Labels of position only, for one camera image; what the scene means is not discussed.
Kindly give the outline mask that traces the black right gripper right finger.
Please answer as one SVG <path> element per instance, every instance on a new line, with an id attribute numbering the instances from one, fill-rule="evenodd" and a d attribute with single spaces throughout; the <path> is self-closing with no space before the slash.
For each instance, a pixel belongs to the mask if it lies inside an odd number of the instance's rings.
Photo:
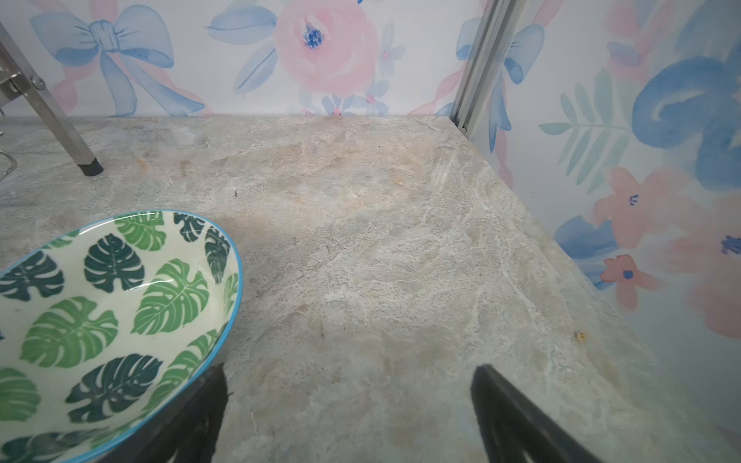
<path id="1" fill-rule="evenodd" d="M 599 462 L 492 366 L 476 368 L 470 394 L 490 462 Z"/>

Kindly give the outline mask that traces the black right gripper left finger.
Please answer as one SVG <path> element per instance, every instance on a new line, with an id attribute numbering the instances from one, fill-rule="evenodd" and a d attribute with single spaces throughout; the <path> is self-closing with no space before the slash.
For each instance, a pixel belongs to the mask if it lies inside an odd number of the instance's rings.
<path id="1" fill-rule="evenodd" d="M 210 367 L 102 462 L 210 462 L 229 400 L 222 365 Z"/>

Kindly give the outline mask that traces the steel wire dish rack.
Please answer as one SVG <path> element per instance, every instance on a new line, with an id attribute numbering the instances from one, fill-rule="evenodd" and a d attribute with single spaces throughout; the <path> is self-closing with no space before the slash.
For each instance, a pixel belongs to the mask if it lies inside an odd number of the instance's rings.
<path id="1" fill-rule="evenodd" d="M 1 107 L 24 98 L 85 177 L 104 169 L 30 62 L 1 26 Z"/>

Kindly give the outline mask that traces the green leaf pattern bowl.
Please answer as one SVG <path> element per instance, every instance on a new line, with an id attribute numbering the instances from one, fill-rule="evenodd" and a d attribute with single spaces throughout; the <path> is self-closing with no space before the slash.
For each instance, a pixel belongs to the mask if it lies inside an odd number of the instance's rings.
<path id="1" fill-rule="evenodd" d="M 1 458 L 89 462 L 211 366 L 237 318 L 233 239 L 146 210 L 54 239 L 1 276 Z"/>

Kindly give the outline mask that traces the aluminium corner post right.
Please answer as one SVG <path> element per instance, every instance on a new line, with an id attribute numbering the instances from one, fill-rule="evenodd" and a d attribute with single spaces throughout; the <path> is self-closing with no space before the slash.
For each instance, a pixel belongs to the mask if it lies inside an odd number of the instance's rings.
<path id="1" fill-rule="evenodd" d="M 486 1 L 450 113 L 452 122 L 469 139 L 486 113 L 489 91 L 526 4 L 522 0 Z"/>

